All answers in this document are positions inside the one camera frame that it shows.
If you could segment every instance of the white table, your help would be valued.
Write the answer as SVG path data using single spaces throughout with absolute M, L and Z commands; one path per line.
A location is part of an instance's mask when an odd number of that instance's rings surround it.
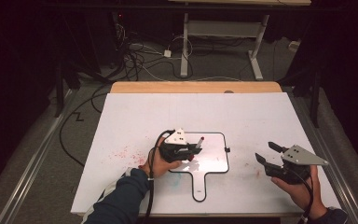
M 176 127 L 225 135 L 229 171 L 206 175 L 207 198 L 192 197 L 191 176 L 168 173 L 155 181 L 152 216 L 296 216 L 301 210 L 273 185 L 255 153 L 282 164 L 268 141 L 313 152 L 286 93 L 113 93 L 103 113 L 76 193 L 72 213 L 83 214 L 127 167 L 145 162 L 158 135 Z M 339 207 L 322 168 L 322 197 Z M 141 204 L 145 212 L 148 195 Z

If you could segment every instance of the white desk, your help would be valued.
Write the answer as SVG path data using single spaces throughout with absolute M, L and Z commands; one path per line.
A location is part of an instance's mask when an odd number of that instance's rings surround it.
M 255 159 L 258 152 L 282 164 L 268 141 L 286 147 L 298 144 L 313 152 L 289 98 L 278 92 L 110 94 L 71 212 L 85 213 L 127 167 L 145 162 L 162 131 L 175 127 L 223 133 L 231 148 L 229 171 L 206 176 L 207 198 L 202 203 L 192 197 L 190 175 L 168 173 L 157 179 L 152 216 L 282 217 L 301 212 Z M 323 169 L 319 172 L 324 203 L 339 207 Z
M 214 3 L 236 5 L 285 5 L 285 6 L 309 6 L 310 0 L 170 0 L 174 2 L 191 3 Z M 191 21 L 188 13 L 184 18 L 183 52 L 181 61 L 181 77 L 187 77 L 188 70 L 188 36 L 232 36 L 232 37 L 255 37 L 255 48 L 248 51 L 249 61 L 253 68 L 255 79 L 263 80 L 260 66 L 257 61 L 257 53 L 267 28 L 269 15 L 264 15 L 261 22 L 238 22 L 238 21 Z

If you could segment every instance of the red marker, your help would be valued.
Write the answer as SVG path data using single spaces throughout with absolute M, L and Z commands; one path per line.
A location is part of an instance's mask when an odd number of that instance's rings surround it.
M 196 148 L 200 148 L 200 147 L 201 147 L 201 143 L 202 143 L 203 139 L 204 139 L 203 137 L 200 138 L 199 142 L 198 142 L 197 145 L 196 145 Z

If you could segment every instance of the hand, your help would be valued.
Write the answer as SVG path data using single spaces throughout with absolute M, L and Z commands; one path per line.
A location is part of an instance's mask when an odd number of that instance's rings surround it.
M 323 216 L 327 212 L 327 208 L 322 203 L 321 183 L 319 182 L 318 167 L 316 165 L 310 167 L 310 176 L 313 181 L 313 204 L 310 209 L 310 218 L 314 220 Z M 289 185 L 277 177 L 272 177 L 271 181 L 288 193 L 298 207 L 303 210 L 307 209 L 310 203 L 310 194 L 303 184 Z M 312 188 L 310 178 L 308 178 L 307 183 Z
M 161 137 L 158 140 L 158 147 L 164 139 L 165 139 L 164 137 Z M 181 161 L 173 161 L 171 163 L 168 163 L 167 161 L 162 159 L 161 155 L 159 154 L 158 147 L 156 148 L 156 153 L 155 153 L 154 162 L 153 162 L 153 177 L 154 178 L 160 177 L 160 176 L 164 175 L 168 170 L 175 169 L 182 164 Z M 154 149 L 149 151 L 149 156 L 147 158 L 147 162 L 144 165 L 139 166 L 140 169 L 145 171 L 147 176 L 150 176 L 150 164 L 152 162 L 153 150 Z

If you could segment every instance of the metal rail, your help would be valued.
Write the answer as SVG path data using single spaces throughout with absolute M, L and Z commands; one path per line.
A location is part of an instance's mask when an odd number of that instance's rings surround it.
M 301 113 L 308 114 L 309 110 L 306 102 L 301 99 L 299 104 Z M 340 200 L 343 203 L 344 210 L 348 213 L 348 216 L 352 223 L 358 223 L 358 202 L 353 196 L 353 191 L 345 180 L 340 169 L 337 167 L 337 162 L 334 156 L 331 154 L 328 145 L 324 141 L 324 138 L 319 129 L 314 128 L 312 121 L 309 117 L 306 118 L 307 125 L 310 127 L 312 134 L 317 140 L 318 151 L 322 153 L 323 158 L 327 159 L 330 163 L 329 167 L 324 169 L 327 176 L 331 177 L 333 188 L 337 191 Z
M 69 90 L 65 96 L 67 99 L 67 104 L 71 104 L 75 99 L 76 93 Z M 22 174 L 16 188 L 14 188 L 10 198 L 5 205 L 5 208 L 2 210 L 0 215 L 0 223 L 13 223 L 14 218 L 20 210 L 22 202 L 24 201 L 29 189 L 34 183 L 34 179 L 36 178 L 39 169 L 48 154 L 49 146 L 51 143 L 51 139 L 60 127 L 63 118 L 66 115 L 68 106 L 65 107 L 64 111 L 52 122 L 50 129 L 48 130 L 45 138 L 43 139 L 40 147 L 34 153 L 30 162 L 28 163 L 27 168 L 25 168 L 24 173 Z

